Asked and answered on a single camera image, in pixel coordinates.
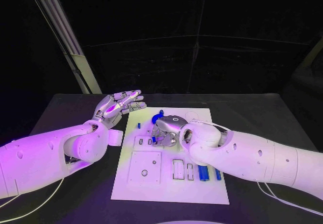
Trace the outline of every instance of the table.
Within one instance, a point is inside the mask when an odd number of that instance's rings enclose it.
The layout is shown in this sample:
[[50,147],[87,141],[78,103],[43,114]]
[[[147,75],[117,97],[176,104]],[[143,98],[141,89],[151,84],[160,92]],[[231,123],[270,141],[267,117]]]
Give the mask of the table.
[[[30,134],[82,124],[105,95],[56,94]],[[316,151],[314,145],[278,94],[144,95],[151,107],[209,108],[212,121],[239,132]],[[124,115],[114,129],[125,130]],[[294,208],[258,189],[257,183],[225,174],[229,205],[111,200],[121,147],[110,147],[102,159],[65,178],[43,207],[12,223],[154,224],[176,220],[221,223],[323,223],[323,217]],[[0,209],[0,219],[26,214],[48,199],[59,182],[22,195]],[[323,212],[323,202],[307,193],[271,184],[277,196]]]

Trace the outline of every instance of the small blue object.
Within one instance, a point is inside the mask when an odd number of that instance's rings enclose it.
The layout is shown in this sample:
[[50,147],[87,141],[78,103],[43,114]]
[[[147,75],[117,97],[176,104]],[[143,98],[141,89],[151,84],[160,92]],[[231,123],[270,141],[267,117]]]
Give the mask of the small blue object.
[[216,173],[216,180],[221,181],[221,171],[218,169],[215,169],[215,173]]
[[151,118],[153,124],[156,124],[156,120],[162,117],[163,117],[163,110],[160,110],[160,113],[153,116],[153,118]]
[[209,171],[206,166],[199,166],[200,181],[209,181]]

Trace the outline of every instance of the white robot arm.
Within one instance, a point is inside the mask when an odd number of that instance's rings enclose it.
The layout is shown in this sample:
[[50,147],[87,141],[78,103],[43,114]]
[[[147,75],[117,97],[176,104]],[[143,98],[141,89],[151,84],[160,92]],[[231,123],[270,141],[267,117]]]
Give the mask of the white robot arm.
[[237,131],[221,132],[213,123],[177,116],[156,121],[156,145],[179,141],[192,161],[255,182],[290,186],[323,200],[323,154]]
[[[121,115],[146,108],[140,90],[108,95],[82,125],[19,139],[0,147],[0,198],[38,190],[89,166],[120,146],[123,131],[111,130]],[[65,155],[75,162],[65,161]]]

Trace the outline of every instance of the hole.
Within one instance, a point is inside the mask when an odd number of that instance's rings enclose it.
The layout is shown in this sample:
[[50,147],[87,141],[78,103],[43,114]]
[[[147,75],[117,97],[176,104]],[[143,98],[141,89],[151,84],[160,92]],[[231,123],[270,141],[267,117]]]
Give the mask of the hole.
[[17,151],[17,157],[22,159],[23,157],[22,151]]
[[52,144],[52,142],[49,142],[49,148],[50,148],[50,150],[53,150],[53,144]]
[[143,175],[143,176],[147,176],[147,174],[149,174],[149,171],[144,169],[144,170],[141,171],[141,175]]

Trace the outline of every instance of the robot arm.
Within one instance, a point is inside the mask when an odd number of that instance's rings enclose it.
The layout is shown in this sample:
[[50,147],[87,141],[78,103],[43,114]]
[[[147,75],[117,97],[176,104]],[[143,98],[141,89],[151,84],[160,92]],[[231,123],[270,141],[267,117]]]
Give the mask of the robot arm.
[[[111,130],[121,115],[146,108],[140,90],[108,95],[92,120],[82,125],[19,139],[0,147],[0,198],[38,190],[89,166],[107,146],[121,145],[123,131]],[[76,162],[68,163],[65,155]]]
[[221,132],[212,123],[192,120],[169,130],[160,118],[154,129],[176,136],[192,161],[255,182],[290,186],[323,200],[323,154],[237,131]]

